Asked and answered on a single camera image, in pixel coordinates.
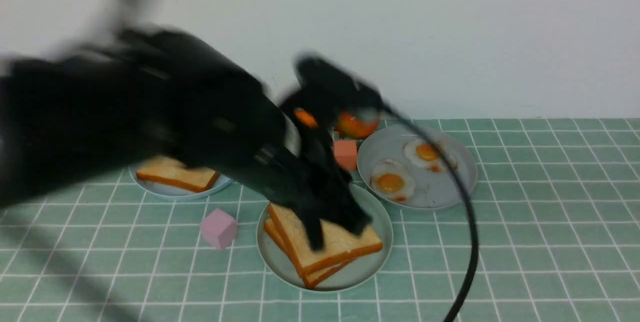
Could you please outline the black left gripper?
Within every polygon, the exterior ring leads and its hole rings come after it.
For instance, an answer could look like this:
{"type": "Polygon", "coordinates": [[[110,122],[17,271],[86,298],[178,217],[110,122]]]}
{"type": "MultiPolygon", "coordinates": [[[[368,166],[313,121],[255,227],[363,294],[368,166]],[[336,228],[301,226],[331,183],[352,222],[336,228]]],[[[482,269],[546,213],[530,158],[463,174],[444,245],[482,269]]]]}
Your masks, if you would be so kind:
{"type": "Polygon", "coordinates": [[[292,208],[311,251],[320,252],[324,216],[356,237],[371,223],[333,156],[330,129],[343,112],[379,113],[385,104],[374,85],[329,58],[304,54],[294,67],[299,85],[280,102],[271,101],[262,82],[248,73],[221,83],[220,116],[231,127],[221,132],[220,170],[292,208]],[[318,127],[302,124],[295,108],[311,113],[318,127]]]}

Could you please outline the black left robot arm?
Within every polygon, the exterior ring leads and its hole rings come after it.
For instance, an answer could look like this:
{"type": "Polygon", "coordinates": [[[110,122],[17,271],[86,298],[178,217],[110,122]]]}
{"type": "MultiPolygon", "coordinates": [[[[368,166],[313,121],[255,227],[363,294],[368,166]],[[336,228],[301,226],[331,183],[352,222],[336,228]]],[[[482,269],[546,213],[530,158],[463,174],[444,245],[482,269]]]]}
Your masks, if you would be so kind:
{"type": "Polygon", "coordinates": [[[263,83],[190,33],[124,30],[109,47],[16,58],[1,78],[2,208],[157,156],[208,168],[292,210],[313,251],[322,221],[360,236],[371,217],[350,192],[329,130],[381,108],[377,90],[317,53],[274,103],[263,83]]]}

